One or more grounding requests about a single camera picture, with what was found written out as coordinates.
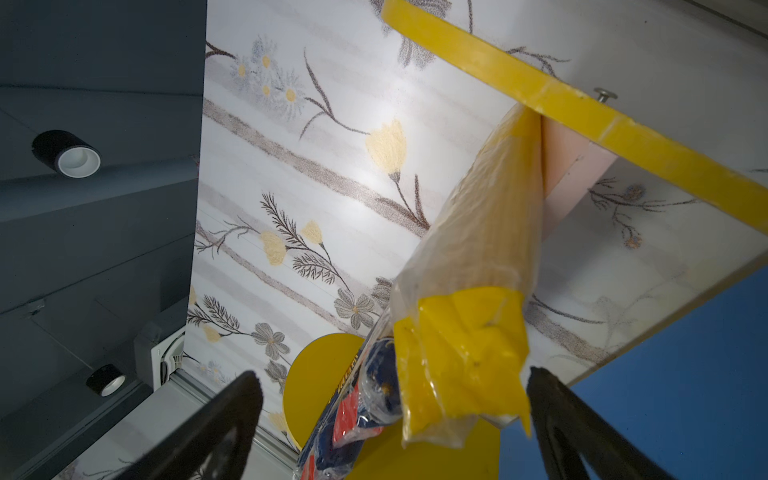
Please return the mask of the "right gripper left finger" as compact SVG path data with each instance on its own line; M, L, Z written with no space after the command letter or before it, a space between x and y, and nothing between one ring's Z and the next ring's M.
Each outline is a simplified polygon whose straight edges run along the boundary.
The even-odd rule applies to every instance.
M256 374L246 371L137 462L121 479L240 479L263 408Z

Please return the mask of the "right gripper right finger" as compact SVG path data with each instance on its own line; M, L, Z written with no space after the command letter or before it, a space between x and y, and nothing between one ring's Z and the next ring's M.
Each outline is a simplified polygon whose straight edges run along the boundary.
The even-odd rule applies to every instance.
M547 369L531 369L526 392L550 479L671 477Z

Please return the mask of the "large yellow spaghetti bag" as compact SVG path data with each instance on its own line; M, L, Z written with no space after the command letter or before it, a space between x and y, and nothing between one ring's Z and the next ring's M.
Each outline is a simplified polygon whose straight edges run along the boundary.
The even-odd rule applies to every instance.
M542 241L541 148L539 114L514 106L394 282L405 444L460 448L479 419L530 419L523 311Z

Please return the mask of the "dark blue Barilla spaghetti bag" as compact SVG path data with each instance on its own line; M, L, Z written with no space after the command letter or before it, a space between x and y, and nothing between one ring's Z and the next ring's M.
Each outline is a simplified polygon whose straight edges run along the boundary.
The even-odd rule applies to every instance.
M293 477L347 477L365 442L401 418L393 321L385 309L322 411Z

